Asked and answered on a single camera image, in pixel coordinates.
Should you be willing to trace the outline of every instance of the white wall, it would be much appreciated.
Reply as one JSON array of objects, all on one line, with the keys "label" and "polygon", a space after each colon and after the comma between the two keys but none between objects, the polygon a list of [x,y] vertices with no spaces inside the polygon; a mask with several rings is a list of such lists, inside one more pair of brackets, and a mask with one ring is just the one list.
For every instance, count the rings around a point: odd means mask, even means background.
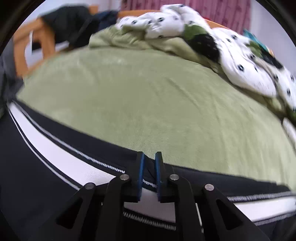
[{"label": "white wall", "polygon": [[272,49],[275,57],[296,75],[296,47],[278,21],[256,0],[251,0],[250,32]]},{"label": "white wall", "polygon": [[[38,16],[43,15],[47,12],[51,12],[64,5],[98,5],[99,11],[105,10],[119,10],[121,5],[121,0],[45,0],[40,6],[38,6],[22,23],[26,24],[28,22],[34,21]],[[31,48],[30,41],[29,45],[25,49],[25,58],[28,66],[32,66],[38,60],[42,59],[41,50],[33,51]],[[56,45],[56,49],[65,48],[68,44],[62,43]]]}]

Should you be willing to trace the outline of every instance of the black pants with white stripe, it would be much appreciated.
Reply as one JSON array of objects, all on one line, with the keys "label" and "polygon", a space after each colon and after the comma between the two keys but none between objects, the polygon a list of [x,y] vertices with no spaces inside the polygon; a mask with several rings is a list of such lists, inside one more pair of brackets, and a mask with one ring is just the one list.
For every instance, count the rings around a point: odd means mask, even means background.
[{"label": "black pants with white stripe", "polygon": [[[21,102],[8,106],[0,119],[0,208],[21,240],[38,227],[87,182],[97,185],[124,173],[136,159],[128,150],[61,125]],[[216,186],[271,240],[280,239],[295,221],[295,197],[285,186],[252,179],[200,172],[174,166],[192,184]],[[274,208],[272,201],[284,208]],[[252,209],[264,203],[262,213]],[[154,160],[146,157],[143,195],[125,204],[124,236],[129,240],[176,239],[173,204],[159,204],[155,193]],[[142,237],[133,236],[134,229]]]}]

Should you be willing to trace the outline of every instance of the wooden bed frame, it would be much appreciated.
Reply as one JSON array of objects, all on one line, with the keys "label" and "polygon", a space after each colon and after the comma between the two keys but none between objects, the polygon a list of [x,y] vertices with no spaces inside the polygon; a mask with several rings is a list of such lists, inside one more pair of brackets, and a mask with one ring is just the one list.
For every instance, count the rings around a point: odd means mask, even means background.
[{"label": "wooden bed frame", "polygon": [[[99,10],[98,6],[90,6],[89,11],[91,14],[96,14]],[[147,12],[158,12],[159,10],[131,10],[121,11],[118,13],[118,18],[125,16],[140,16]],[[206,20],[211,28],[220,27],[226,28],[218,23]],[[43,54],[43,59],[35,63],[33,66],[28,67],[25,59],[25,48],[30,42],[30,33],[32,32],[32,41],[39,42]],[[41,18],[21,26],[13,36],[14,40],[14,59],[17,76],[23,77],[28,75],[36,69],[45,59],[54,56],[59,51],[55,50],[54,32],[47,26]]]}]

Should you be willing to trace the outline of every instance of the curtain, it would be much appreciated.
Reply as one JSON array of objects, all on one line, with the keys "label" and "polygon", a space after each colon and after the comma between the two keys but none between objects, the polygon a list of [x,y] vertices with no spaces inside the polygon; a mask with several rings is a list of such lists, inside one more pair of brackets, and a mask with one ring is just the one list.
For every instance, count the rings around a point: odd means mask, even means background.
[{"label": "curtain", "polygon": [[185,4],[201,16],[238,33],[249,29],[250,0],[122,0],[121,10],[155,9],[164,4]]}]

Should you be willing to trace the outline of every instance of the teal object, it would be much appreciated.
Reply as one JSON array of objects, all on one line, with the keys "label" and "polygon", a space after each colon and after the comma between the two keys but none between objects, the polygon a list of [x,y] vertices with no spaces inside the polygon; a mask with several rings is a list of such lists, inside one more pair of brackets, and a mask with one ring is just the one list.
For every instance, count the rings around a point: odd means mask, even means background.
[{"label": "teal object", "polygon": [[264,48],[267,52],[268,52],[268,48],[263,44],[261,43],[255,35],[253,35],[252,33],[250,33],[248,30],[244,29],[243,30],[243,35],[248,37],[249,39],[253,40],[254,42],[258,43],[262,48]]}]

